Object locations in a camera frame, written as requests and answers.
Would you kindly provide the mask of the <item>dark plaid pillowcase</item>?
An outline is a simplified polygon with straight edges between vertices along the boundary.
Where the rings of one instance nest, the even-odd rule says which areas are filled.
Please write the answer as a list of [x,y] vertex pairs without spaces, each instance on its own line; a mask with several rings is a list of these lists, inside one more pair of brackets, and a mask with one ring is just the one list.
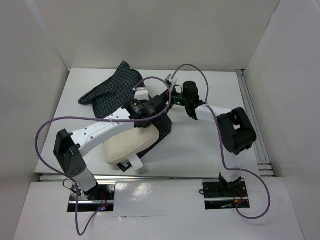
[[[131,69],[127,62],[122,61],[109,79],[83,95],[78,100],[78,104],[92,106],[94,116],[97,119],[104,119],[122,107],[124,103],[134,98],[132,89],[142,79],[142,75],[137,70]],[[167,115],[160,117],[153,125],[159,131],[159,139],[146,150],[134,153],[137,154],[140,159],[172,131],[172,120]],[[122,160],[116,164],[123,172],[132,166],[130,163],[125,163],[125,161],[126,160]]]

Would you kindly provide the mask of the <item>cream white pillow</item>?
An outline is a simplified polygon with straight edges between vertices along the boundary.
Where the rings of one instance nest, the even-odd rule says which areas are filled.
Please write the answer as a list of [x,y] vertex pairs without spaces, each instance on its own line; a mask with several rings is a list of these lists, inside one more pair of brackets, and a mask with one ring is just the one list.
[[160,137],[158,129],[151,125],[147,128],[133,128],[104,142],[105,162],[117,165],[132,155],[147,150]]

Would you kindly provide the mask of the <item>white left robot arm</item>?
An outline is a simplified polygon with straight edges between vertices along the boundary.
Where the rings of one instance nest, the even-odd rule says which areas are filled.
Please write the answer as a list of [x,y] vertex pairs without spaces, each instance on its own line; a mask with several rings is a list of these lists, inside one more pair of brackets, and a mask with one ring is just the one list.
[[142,157],[170,132],[167,113],[169,94],[162,93],[150,100],[128,101],[114,113],[86,128],[67,132],[60,130],[53,154],[66,177],[74,180],[88,200],[97,197],[100,186],[83,159],[100,144],[106,144],[108,164],[117,165]]

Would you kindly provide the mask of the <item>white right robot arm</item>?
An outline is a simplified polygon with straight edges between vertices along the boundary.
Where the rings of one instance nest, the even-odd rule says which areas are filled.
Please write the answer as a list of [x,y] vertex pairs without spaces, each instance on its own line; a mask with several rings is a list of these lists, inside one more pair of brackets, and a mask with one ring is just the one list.
[[200,100],[194,81],[184,82],[181,92],[176,91],[177,85],[173,79],[169,78],[165,82],[170,86],[170,107],[183,106],[190,118],[214,123],[220,133],[219,143],[223,145],[223,150],[237,156],[250,149],[257,140],[256,131],[242,107],[226,109],[206,104]]

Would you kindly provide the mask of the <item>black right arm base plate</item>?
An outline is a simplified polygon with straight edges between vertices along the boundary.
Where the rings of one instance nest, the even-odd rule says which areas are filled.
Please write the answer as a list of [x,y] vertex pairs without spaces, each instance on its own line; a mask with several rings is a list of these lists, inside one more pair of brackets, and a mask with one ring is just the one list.
[[220,173],[216,180],[204,180],[198,191],[204,197],[206,210],[250,208],[247,186],[242,177],[227,182]]

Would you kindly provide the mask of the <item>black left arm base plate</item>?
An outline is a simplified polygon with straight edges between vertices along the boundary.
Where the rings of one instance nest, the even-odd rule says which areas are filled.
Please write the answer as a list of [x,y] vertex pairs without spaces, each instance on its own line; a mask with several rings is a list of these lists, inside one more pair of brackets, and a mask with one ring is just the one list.
[[76,198],[78,197],[78,212],[93,213],[97,209],[100,212],[113,212],[116,184],[112,182],[102,183],[93,195],[86,195],[80,187],[76,190],[75,184],[66,185],[67,179],[62,182],[62,186],[69,190],[68,213],[76,212]]

